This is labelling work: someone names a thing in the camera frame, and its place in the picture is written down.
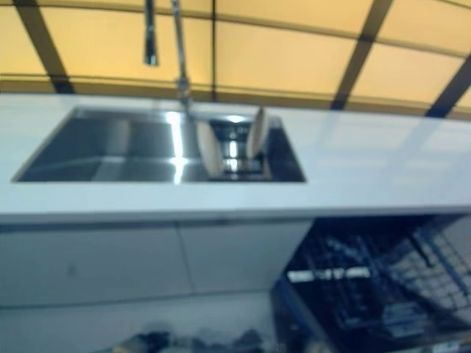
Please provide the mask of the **dark left robot hand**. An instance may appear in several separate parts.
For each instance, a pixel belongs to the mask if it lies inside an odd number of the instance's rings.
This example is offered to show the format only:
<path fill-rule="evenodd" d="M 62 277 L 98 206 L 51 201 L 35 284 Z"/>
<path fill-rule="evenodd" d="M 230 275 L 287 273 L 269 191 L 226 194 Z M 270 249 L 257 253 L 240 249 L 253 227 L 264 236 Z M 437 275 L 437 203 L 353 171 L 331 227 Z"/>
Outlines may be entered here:
<path fill-rule="evenodd" d="M 136 338 L 138 340 L 138 352 L 162 352 L 173 343 L 173 337 L 168 331 L 141 333 L 138 334 Z"/>

